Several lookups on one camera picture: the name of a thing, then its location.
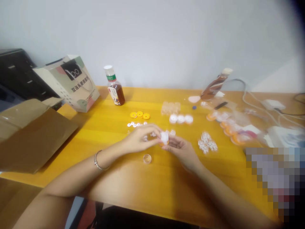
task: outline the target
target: person's right hand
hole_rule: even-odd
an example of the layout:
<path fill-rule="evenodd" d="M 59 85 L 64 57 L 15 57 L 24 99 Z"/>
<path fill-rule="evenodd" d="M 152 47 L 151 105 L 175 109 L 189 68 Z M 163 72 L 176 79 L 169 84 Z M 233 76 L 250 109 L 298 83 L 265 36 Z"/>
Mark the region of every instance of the person's right hand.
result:
<path fill-rule="evenodd" d="M 162 149 L 173 153 L 186 170 L 195 172 L 197 168 L 203 166 L 192 144 L 181 137 L 169 135 L 169 144 L 163 146 Z"/>

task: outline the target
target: packaging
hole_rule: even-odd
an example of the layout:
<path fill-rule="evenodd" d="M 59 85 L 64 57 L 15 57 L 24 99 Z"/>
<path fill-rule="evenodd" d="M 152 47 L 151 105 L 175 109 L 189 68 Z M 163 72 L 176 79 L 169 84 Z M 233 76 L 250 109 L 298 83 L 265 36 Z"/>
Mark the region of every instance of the packaging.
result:
<path fill-rule="evenodd" d="M 50 108 L 61 100 L 31 99 L 0 113 L 0 171 L 35 173 L 77 129 Z"/>
<path fill-rule="evenodd" d="M 87 112 L 99 97 L 80 56 L 67 55 L 33 70 L 75 111 Z"/>

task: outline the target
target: yellow table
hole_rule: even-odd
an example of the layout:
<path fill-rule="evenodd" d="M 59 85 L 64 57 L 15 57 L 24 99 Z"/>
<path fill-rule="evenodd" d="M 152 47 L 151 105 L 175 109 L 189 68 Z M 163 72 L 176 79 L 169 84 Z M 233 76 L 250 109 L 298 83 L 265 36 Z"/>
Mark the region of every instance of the yellow table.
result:
<path fill-rule="evenodd" d="M 126 103 L 123 106 L 114 105 L 106 87 L 99 87 L 99 91 L 101 97 L 87 113 L 77 113 L 67 104 L 59 109 L 58 112 L 76 122 L 79 129 L 39 172 L 34 175 L 6 172 L 0 177 L 45 187 L 65 169 L 126 137 L 128 130 L 133 131 L 133 127 L 127 127 L 128 123 L 144 122 L 143 119 L 130 118 L 129 114 L 143 111 L 151 115 L 149 123 L 169 131 L 174 129 L 177 135 L 189 140 L 209 170 L 270 218 L 274 217 L 272 203 L 268 202 L 267 195 L 263 195 L 263 189 L 251 174 L 251 168 L 246 168 L 242 148 L 232 144 L 216 121 L 206 119 L 208 110 L 199 105 L 196 110 L 192 109 L 193 104 L 188 101 L 188 97 L 198 95 L 200 91 L 125 87 Z M 241 107 L 249 107 L 241 103 L 242 92 L 225 93 L 225 98 L 241 104 Z M 266 98 L 266 94 L 261 94 L 261 97 Z M 160 114 L 164 101 L 180 102 L 181 113 L 191 114 L 194 117 L 193 124 L 170 125 L 169 117 Z M 261 120 L 254 119 L 258 125 L 263 125 Z M 202 131 L 211 135 L 218 145 L 218 152 L 207 155 L 202 153 L 197 145 Z M 152 156 L 149 165 L 143 163 L 146 153 Z M 205 227 L 212 227 L 218 217 L 198 181 L 183 169 L 172 154 L 159 146 L 120 158 L 82 195 L 96 201 Z"/>

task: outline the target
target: brown bottle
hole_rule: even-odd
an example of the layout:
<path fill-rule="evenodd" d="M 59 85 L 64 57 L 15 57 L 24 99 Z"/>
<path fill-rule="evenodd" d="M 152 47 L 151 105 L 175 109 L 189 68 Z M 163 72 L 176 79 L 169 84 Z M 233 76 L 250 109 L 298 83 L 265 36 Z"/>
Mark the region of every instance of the brown bottle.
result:
<path fill-rule="evenodd" d="M 113 67 L 107 65 L 104 67 L 107 79 L 108 79 L 108 91 L 115 105 L 123 105 L 125 103 L 125 97 L 123 94 L 122 85 L 115 76 Z"/>
<path fill-rule="evenodd" d="M 209 86 L 201 93 L 200 98 L 205 101 L 209 101 L 220 91 L 223 82 L 228 78 L 228 76 L 233 72 L 231 68 L 225 68 L 222 70 L 220 75 L 209 84 Z"/>

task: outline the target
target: bangle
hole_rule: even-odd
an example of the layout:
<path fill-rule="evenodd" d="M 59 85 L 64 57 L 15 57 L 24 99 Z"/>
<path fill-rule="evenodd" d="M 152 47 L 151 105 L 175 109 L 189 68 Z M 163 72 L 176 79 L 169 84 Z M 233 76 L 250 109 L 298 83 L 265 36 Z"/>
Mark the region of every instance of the bangle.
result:
<path fill-rule="evenodd" d="M 110 166 L 108 167 L 108 168 L 106 168 L 106 169 L 103 169 L 103 168 L 101 168 L 99 165 L 98 165 L 98 162 L 96 161 L 96 156 L 97 156 L 97 154 L 100 152 L 100 151 L 98 151 L 96 154 L 95 154 L 95 156 L 94 156 L 94 164 L 96 164 L 96 166 L 100 169 L 100 170 L 107 170 L 107 169 L 109 169 L 110 168 Z"/>

